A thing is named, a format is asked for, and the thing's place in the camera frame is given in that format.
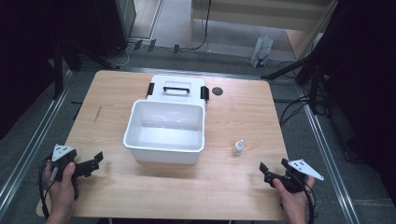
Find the white plastic bin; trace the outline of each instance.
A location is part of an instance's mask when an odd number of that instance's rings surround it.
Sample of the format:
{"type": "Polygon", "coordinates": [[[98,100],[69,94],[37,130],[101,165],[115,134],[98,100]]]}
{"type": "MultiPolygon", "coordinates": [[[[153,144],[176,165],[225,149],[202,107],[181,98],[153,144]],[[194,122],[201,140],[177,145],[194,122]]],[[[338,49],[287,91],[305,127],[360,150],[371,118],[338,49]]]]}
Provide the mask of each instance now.
{"type": "Polygon", "coordinates": [[[138,100],[123,144],[137,161],[195,164],[205,145],[202,105],[138,100]]]}

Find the clear bottle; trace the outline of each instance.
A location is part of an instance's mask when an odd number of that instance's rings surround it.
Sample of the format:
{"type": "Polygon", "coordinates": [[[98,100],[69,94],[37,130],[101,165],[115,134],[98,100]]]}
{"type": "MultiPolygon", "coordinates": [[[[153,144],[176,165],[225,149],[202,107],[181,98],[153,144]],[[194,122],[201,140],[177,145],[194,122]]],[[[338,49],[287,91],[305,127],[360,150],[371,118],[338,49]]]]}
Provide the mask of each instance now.
{"type": "Polygon", "coordinates": [[[244,140],[239,140],[235,143],[235,147],[233,148],[233,154],[235,156],[239,156],[242,152],[242,149],[244,149],[245,143],[244,140]]]}

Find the black round object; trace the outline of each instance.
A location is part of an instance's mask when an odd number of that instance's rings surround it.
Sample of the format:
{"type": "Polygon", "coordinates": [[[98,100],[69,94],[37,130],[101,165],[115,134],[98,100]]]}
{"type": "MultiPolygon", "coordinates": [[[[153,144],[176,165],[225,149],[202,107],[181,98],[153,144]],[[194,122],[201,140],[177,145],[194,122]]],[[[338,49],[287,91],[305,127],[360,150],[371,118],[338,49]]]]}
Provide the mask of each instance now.
{"type": "Polygon", "coordinates": [[[223,94],[223,90],[220,87],[215,87],[212,89],[213,94],[215,95],[222,95],[223,94]]]}

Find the human hand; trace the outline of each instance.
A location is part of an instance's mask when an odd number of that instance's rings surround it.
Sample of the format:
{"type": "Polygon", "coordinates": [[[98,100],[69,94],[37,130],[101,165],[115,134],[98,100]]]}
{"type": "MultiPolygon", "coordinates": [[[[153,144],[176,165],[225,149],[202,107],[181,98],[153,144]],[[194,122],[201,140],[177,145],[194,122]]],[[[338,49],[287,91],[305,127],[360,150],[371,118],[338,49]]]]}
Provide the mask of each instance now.
{"type": "MultiPolygon", "coordinates": [[[[62,182],[55,180],[49,188],[49,196],[51,201],[51,209],[47,223],[69,223],[73,213],[76,209],[75,190],[72,184],[72,175],[76,170],[76,165],[69,162],[64,168],[62,182]]],[[[47,180],[48,186],[50,183],[50,176],[52,174],[51,164],[48,163],[44,177],[47,180]]]]}
{"type": "MultiPolygon", "coordinates": [[[[305,224],[305,212],[308,205],[305,193],[303,191],[298,193],[288,192],[279,179],[274,179],[273,183],[278,193],[279,204],[283,207],[286,222],[289,224],[305,224]]],[[[306,181],[306,185],[309,187],[305,186],[305,189],[309,192],[314,184],[315,178],[309,176],[306,181]]]]}

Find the wooden table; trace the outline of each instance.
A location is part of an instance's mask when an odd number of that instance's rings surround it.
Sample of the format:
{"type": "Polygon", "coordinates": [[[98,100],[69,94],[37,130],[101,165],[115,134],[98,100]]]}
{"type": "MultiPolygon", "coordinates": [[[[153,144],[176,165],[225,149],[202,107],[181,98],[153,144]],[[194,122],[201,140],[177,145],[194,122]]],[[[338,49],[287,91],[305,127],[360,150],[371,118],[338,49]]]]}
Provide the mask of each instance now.
{"type": "MultiPolygon", "coordinates": [[[[195,165],[136,161],[122,143],[134,101],[152,74],[100,71],[66,144],[77,162],[103,151],[100,169],[81,177],[76,217],[280,220],[276,190],[263,182],[264,162],[285,174],[287,158],[273,97],[265,81],[202,77],[210,89],[205,149],[195,165]],[[211,90],[221,87],[224,93],[211,90]],[[240,156],[232,153],[243,139],[240,156]]],[[[40,205],[37,213],[42,216],[40,205]]]]}
{"type": "MultiPolygon", "coordinates": [[[[209,20],[286,29],[299,60],[324,32],[336,5],[336,0],[213,0],[209,20]]],[[[194,19],[206,20],[208,6],[209,0],[191,1],[190,44],[194,19]]]]}

